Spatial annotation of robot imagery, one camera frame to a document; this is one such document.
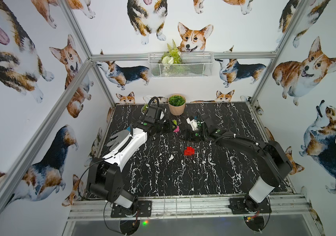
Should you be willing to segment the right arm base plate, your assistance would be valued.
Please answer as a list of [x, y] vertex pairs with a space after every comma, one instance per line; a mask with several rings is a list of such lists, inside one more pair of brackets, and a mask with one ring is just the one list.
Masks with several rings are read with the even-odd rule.
[[245, 197], [230, 198], [229, 201], [228, 208], [233, 214], [271, 213], [272, 211], [268, 198], [257, 203], [249, 195], [246, 195]]

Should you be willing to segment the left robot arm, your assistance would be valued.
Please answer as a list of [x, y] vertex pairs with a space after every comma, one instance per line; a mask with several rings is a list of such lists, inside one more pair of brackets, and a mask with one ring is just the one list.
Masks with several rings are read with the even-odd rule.
[[86, 190], [131, 214], [138, 211], [138, 197], [124, 189], [122, 170], [151, 135], [169, 133], [176, 125], [168, 119], [167, 109], [149, 105], [145, 114], [128, 128], [110, 137], [109, 152], [94, 158], [88, 168]]

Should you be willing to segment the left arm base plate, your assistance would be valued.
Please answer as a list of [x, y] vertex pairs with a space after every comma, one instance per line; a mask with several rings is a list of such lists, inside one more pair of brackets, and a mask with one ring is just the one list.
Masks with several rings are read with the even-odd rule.
[[111, 218], [125, 217], [150, 217], [152, 212], [152, 201], [136, 201], [130, 208], [125, 208], [121, 205], [112, 207]]

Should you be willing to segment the red lego brick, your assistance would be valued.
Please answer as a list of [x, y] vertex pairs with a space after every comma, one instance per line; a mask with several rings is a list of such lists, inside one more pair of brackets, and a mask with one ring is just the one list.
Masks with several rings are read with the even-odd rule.
[[193, 156], [195, 154], [195, 149], [193, 147], [187, 147], [184, 150], [184, 155], [185, 156]]

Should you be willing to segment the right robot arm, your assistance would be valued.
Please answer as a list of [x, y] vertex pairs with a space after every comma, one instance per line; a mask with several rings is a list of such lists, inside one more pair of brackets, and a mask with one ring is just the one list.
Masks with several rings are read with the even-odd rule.
[[285, 178], [293, 170], [286, 153], [276, 141], [258, 141], [221, 129], [208, 116], [191, 116], [186, 123], [189, 125], [185, 130], [186, 140], [233, 149], [256, 161], [259, 178], [241, 203], [244, 211], [257, 212], [259, 205], [274, 189], [285, 183]]

